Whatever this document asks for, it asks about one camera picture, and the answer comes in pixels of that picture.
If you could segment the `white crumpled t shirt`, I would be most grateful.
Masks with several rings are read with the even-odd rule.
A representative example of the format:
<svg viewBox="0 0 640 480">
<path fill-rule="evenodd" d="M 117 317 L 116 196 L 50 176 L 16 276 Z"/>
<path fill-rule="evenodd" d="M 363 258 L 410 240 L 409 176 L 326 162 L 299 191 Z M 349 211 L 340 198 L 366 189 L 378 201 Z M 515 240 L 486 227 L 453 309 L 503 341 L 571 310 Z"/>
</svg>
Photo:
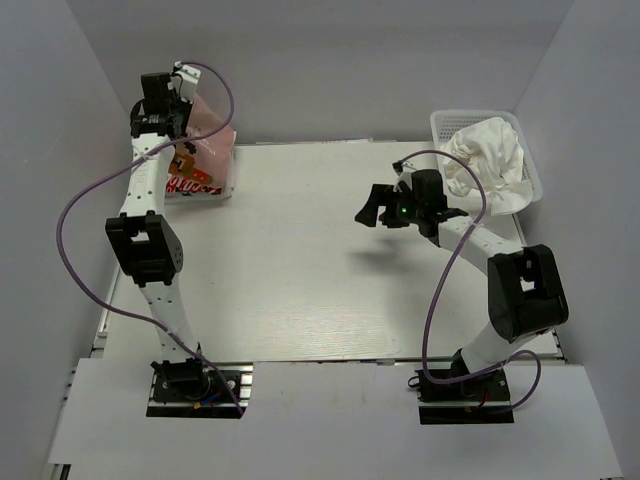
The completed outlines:
<svg viewBox="0 0 640 480">
<path fill-rule="evenodd" d="M 506 120 L 494 116 L 462 128 L 439 147 L 458 159 L 439 158 L 445 192 L 460 199 L 465 209 L 481 208 L 481 192 L 490 216 L 511 215 L 531 203 L 533 189 L 523 177 L 524 150 Z"/>
</svg>

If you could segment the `white perforated plastic basket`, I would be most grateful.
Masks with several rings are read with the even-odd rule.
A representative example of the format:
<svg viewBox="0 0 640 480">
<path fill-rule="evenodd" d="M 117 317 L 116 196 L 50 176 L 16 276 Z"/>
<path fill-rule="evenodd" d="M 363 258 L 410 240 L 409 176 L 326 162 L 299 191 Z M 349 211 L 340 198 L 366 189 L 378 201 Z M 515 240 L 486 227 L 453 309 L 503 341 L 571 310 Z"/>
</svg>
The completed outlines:
<svg viewBox="0 0 640 480">
<path fill-rule="evenodd" d="M 542 198 L 543 189 L 527 145 L 524 131 L 515 115 L 506 111 L 492 110 L 439 110 L 433 113 L 430 118 L 434 145 L 437 149 L 441 150 L 439 144 L 449 140 L 456 131 L 494 116 L 506 120 L 512 125 L 514 130 L 516 130 L 519 142 L 524 150 L 523 177 L 531 183 L 533 189 L 533 199 L 531 203 L 539 201 Z"/>
</svg>

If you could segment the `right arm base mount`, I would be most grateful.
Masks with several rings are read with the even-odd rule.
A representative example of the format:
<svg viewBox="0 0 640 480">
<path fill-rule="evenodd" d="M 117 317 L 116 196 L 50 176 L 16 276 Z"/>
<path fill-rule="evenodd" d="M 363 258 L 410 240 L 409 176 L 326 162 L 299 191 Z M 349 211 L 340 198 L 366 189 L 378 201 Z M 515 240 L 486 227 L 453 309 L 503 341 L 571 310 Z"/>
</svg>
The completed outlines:
<svg viewBox="0 0 640 480">
<path fill-rule="evenodd" d="M 511 394 L 503 370 L 455 384 L 430 382 L 416 370 L 407 386 L 415 390 L 421 425 L 512 424 Z"/>
</svg>

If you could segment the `pink printed t shirt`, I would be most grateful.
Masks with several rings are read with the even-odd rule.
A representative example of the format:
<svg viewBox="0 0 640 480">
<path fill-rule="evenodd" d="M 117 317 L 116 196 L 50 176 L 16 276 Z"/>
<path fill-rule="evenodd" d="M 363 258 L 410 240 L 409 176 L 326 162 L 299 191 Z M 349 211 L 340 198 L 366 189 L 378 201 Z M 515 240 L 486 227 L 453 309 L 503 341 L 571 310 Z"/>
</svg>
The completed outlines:
<svg viewBox="0 0 640 480">
<path fill-rule="evenodd" d="M 204 185 L 224 187 L 232 168 L 235 131 L 224 127 L 219 133 L 175 149 L 169 175 L 178 175 Z"/>
</svg>

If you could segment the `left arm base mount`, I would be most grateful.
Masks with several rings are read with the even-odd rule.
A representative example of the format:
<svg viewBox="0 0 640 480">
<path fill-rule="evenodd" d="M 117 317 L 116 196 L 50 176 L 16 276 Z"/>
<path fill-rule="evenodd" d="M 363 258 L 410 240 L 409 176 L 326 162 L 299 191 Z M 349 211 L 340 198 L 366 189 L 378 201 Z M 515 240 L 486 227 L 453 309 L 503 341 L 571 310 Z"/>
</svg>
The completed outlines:
<svg viewBox="0 0 640 480">
<path fill-rule="evenodd" d="M 146 416 L 149 418 L 240 419 L 229 391 L 246 410 L 252 387 L 252 368 L 232 366 L 217 373 L 202 362 L 152 362 L 154 375 Z"/>
</svg>

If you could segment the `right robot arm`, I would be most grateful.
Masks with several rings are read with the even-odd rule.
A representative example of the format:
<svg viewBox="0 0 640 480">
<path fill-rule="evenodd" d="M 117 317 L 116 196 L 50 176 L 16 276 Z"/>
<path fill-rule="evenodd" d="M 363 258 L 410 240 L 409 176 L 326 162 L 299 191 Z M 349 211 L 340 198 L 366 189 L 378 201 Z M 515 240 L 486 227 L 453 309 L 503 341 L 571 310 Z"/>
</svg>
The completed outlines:
<svg viewBox="0 0 640 480">
<path fill-rule="evenodd" d="M 425 323 L 433 321 L 445 279 L 459 258 L 486 277 L 489 321 L 453 357 L 441 384 L 452 384 L 472 399 L 488 385 L 487 374 L 522 355 L 522 346 L 565 323 L 569 307 L 550 247 L 526 246 L 483 226 L 479 216 L 449 206 L 440 173 L 403 173 L 393 185 L 375 184 L 355 221 L 389 229 L 416 226 L 433 245 L 451 256 L 430 301 Z"/>
</svg>

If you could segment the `red white t shirt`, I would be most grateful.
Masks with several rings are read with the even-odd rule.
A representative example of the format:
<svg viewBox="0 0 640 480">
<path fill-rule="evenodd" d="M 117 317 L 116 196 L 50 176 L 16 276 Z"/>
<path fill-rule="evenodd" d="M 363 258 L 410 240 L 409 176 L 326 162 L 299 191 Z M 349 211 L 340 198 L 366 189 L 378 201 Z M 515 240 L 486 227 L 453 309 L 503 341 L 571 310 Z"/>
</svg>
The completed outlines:
<svg viewBox="0 0 640 480">
<path fill-rule="evenodd" d="M 178 175 L 170 175 L 165 186 L 165 202 L 223 202 L 231 198 L 235 190 L 232 177 L 224 187 L 204 185 Z"/>
</svg>

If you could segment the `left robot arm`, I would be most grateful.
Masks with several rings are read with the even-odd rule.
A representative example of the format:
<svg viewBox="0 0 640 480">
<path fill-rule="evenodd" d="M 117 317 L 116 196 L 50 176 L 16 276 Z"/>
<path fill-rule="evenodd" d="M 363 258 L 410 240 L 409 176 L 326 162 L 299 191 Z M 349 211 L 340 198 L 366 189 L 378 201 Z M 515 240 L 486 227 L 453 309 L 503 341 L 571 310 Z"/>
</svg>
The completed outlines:
<svg viewBox="0 0 640 480">
<path fill-rule="evenodd" d="M 168 224 L 165 191 L 175 147 L 165 144 L 186 135 L 200 71 L 176 65 L 169 73 L 141 77 L 143 99 L 132 111 L 133 168 L 119 214 L 106 221 L 112 249 L 125 275 L 140 289 L 160 342 L 158 368 L 190 355 L 176 339 L 195 350 L 179 286 L 184 265 L 180 240 Z"/>
</svg>

